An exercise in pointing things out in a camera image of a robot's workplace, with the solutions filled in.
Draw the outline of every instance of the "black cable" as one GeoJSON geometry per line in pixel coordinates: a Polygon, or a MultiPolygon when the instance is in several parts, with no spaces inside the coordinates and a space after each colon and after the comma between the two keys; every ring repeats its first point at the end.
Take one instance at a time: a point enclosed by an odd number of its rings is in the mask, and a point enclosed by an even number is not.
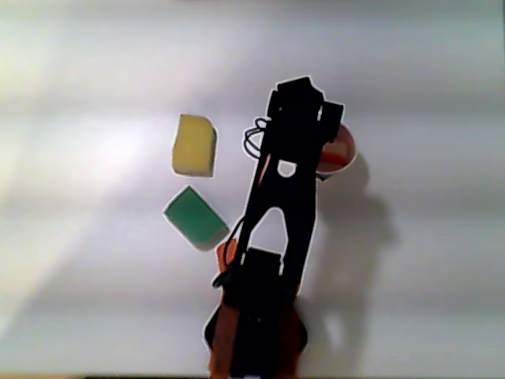
{"type": "Polygon", "coordinates": [[[254,159],[259,159],[260,155],[257,155],[254,152],[252,152],[250,148],[253,148],[257,152],[259,152],[260,147],[251,141],[251,137],[255,136],[256,134],[259,134],[259,133],[264,133],[264,131],[266,129],[265,126],[260,125],[260,122],[264,122],[265,124],[267,124],[268,120],[263,117],[258,117],[254,120],[254,127],[251,129],[247,129],[244,132],[244,144],[243,144],[244,150],[245,150],[245,152],[247,152],[247,154],[249,154],[254,159]]]}
{"type": "Polygon", "coordinates": [[[230,247],[231,240],[234,239],[234,236],[237,234],[238,228],[243,222],[244,222],[244,216],[242,216],[239,219],[237,225],[235,225],[233,231],[231,232],[230,237],[228,237],[228,240],[224,244],[224,252],[223,252],[224,267],[228,267],[228,247],[230,247]]]}
{"type": "MultiPolygon", "coordinates": [[[[268,123],[268,120],[263,117],[258,117],[254,120],[254,127],[251,129],[247,129],[244,132],[244,149],[245,152],[247,152],[252,158],[258,159],[260,156],[257,156],[254,154],[250,149],[249,146],[251,146],[254,150],[257,152],[260,151],[260,147],[257,146],[254,142],[250,140],[250,138],[256,134],[263,133],[265,131],[265,126],[261,126],[260,122],[264,122],[265,124],[268,123]]],[[[241,224],[244,222],[244,216],[239,219],[237,222],[237,225],[235,225],[235,228],[230,234],[230,237],[226,241],[224,245],[224,252],[223,252],[223,260],[224,260],[224,266],[227,268],[228,267],[228,248],[230,247],[231,240],[234,238],[234,236],[237,234],[238,228],[241,226],[241,224]]]]}

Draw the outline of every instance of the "red cup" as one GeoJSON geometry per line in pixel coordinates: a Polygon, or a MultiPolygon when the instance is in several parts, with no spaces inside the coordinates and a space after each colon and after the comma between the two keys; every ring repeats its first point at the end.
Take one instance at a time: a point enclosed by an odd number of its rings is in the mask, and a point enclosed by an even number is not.
{"type": "Polygon", "coordinates": [[[357,155],[353,134],[345,124],[340,124],[335,141],[325,144],[321,154],[316,177],[321,181],[330,178],[333,174],[344,170],[357,155]]]}

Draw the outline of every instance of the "yellow sponge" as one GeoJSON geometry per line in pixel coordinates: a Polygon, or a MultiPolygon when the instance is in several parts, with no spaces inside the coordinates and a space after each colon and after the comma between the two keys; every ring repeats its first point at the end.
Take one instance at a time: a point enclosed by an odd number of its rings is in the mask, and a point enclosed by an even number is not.
{"type": "Polygon", "coordinates": [[[211,177],[214,174],[217,135],[210,120],[181,114],[172,149],[172,168],[177,174],[211,177]]]}

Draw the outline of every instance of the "green block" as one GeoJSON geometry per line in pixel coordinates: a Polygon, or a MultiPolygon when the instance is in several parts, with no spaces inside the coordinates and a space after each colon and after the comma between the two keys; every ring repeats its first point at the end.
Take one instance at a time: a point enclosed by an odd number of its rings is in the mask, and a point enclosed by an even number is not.
{"type": "Polygon", "coordinates": [[[167,219],[199,250],[211,250],[230,228],[191,186],[184,188],[166,207],[167,219]]]}

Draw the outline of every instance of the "white backdrop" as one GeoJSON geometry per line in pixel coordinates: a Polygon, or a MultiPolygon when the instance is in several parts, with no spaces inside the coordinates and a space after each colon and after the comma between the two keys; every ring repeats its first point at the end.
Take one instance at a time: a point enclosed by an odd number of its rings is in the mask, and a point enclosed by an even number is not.
{"type": "Polygon", "coordinates": [[[307,73],[360,155],[320,186],[300,374],[503,377],[503,11],[477,0],[2,2],[0,371],[205,374],[215,255],[163,207],[192,184],[233,225],[242,132],[307,73]],[[179,112],[214,122],[215,179],[171,173],[179,112]]]}

